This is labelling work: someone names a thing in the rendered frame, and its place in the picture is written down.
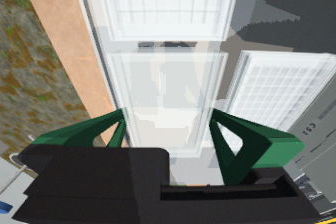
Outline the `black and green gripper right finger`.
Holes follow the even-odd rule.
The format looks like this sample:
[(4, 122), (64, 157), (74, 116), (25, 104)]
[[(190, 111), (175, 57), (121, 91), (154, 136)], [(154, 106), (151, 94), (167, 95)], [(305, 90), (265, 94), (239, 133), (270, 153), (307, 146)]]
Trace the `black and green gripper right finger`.
[[(235, 154), (218, 123), (241, 138)], [(224, 185), (238, 185), (255, 168), (283, 167), (305, 144), (295, 135), (213, 109), (209, 129)]]

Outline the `grey perforated base plate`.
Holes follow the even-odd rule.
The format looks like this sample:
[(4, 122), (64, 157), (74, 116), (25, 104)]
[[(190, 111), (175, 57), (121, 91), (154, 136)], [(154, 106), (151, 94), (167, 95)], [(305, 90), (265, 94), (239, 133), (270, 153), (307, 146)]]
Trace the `grey perforated base plate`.
[(170, 185), (224, 185), (216, 153), (203, 147), (200, 158), (169, 158)]

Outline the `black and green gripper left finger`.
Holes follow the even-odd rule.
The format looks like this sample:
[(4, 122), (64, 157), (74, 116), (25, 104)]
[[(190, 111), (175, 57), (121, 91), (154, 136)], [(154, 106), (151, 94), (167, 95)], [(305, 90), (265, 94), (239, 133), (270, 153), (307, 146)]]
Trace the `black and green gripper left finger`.
[(117, 122), (113, 136), (106, 146), (121, 147), (127, 127), (121, 108), (99, 117), (41, 134), (31, 144), (93, 146), (94, 138)]

